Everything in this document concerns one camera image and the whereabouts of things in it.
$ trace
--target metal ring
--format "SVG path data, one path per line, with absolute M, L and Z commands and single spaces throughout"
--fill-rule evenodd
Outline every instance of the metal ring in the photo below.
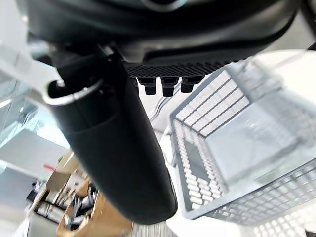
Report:
M 158 12 L 169 12 L 169 11 L 174 11 L 180 7 L 182 7 L 187 0 L 175 0 L 173 3 L 170 4 L 159 4 L 155 3 L 151 0 L 142 0 L 142 3 L 148 7 L 149 9 L 153 11 L 158 11 Z
M 43 95 L 43 100 L 49 105 L 67 105 L 67 104 L 75 102 L 76 100 L 79 100 L 79 99 L 85 97 L 86 95 L 96 91 L 97 89 L 100 88 L 102 83 L 103 83 L 103 81 L 99 80 L 89 88 L 85 87 L 84 89 L 82 89 L 79 92 L 76 92 L 76 93 L 70 94 L 70 95 L 66 95 L 66 96 L 63 96 L 60 98 L 51 98 L 48 94 L 45 94 L 45 95 Z

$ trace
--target wire basket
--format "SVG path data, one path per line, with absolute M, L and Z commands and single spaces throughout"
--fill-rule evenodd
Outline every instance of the wire basket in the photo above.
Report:
M 215 71 L 170 122 L 186 218 L 253 225 L 316 197 L 316 107 L 261 66 Z

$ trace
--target light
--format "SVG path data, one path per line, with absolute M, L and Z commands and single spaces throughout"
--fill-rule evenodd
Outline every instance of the light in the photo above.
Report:
M 67 149 L 70 147 L 63 133 L 55 126 L 45 124 L 38 128 L 36 135 Z
M 0 160 L 0 174 L 2 174 L 7 168 L 7 163 L 3 160 Z
M 26 15 L 24 15 L 24 16 L 22 16 L 22 21 L 24 23 L 28 23 L 29 22 L 29 18 Z
M 12 101 L 12 99 L 8 99 L 8 100 L 0 102 L 0 109 L 7 106 L 8 104 L 10 104 L 11 101 Z

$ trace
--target black cylindrical handle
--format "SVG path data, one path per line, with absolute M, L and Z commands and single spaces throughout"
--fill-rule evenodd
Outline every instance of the black cylindrical handle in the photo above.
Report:
M 153 224 L 173 216 L 177 201 L 162 150 L 132 81 L 125 86 L 123 98 L 99 84 L 51 109 L 110 203 L 131 221 Z

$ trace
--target black plastic part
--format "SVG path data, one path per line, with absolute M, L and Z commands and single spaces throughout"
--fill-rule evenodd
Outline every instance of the black plastic part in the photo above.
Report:
M 190 93 L 193 90 L 193 86 L 199 84 L 203 80 L 204 76 L 195 77 L 182 77 L 181 92 Z
M 175 2 L 176 0 L 151 0 L 151 1 L 157 4 L 171 4 Z
M 182 93 L 191 93 L 193 90 L 193 85 L 186 85 L 181 83 L 181 92 Z
M 138 78 L 138 81 L 145 87 L 146 95 L 156 94 L 156 78 Z
M 245 40 L 264 38 L 277 31 L 276 26 L 282 25 L 281 22 L 288 19 L 299 1 L 210 0 L 163 14 L 152 12 L 145 6 L 139 9 L 127 4 L 128 1 L 121 0 L 18 0 L 17 2 L 22 14 L 29 18 L 30 30 L 44 40 L 55 43 L 91 41 L 101 43 L 113 39 L 113 36 L 116 39 L 179 37 L 175 39 L 178 40 L 181 37 L 215 32 L 223 27 L 229 28 L 230 25 L 251 19 L 268 9 L 270 11 L 267 12 L 268 16 L 264 15 L 263 19 L 253 21 L 260 30 L 242 29 Z M 142 5 L 140 0 L 129 2 L 139 2 L 139 5 Z
M 177 201 L 162 150 L 131 79 L 74 103 L 51 106 L 91 179 L 126 218 L 153 224 L 173 216 Z
M 161 78 L 162 94 L 165 97 L 173 96 L 174 86 L 178 83 L 179 77 Z
M 203 76 L 222 66 L 253 56 L 283 36 L 295 13 L 277 33 L 264 39 L 204 45 L 192 48 L 156 50 L 145 54 L 142 63 L 125 63 L 131 77 Z
M 302 0 L 302 13 L 313 33 L 316 37 L 316 8 L 311 0 Z
M 316 233 L 309 232 L 309 231 L 306 231 L 306 230 L 305 230 L 305 233 L 306 233 L 306 237 L 316 237 Z
M 309 46 L 308 50 L 316 51 L 316 42 Z

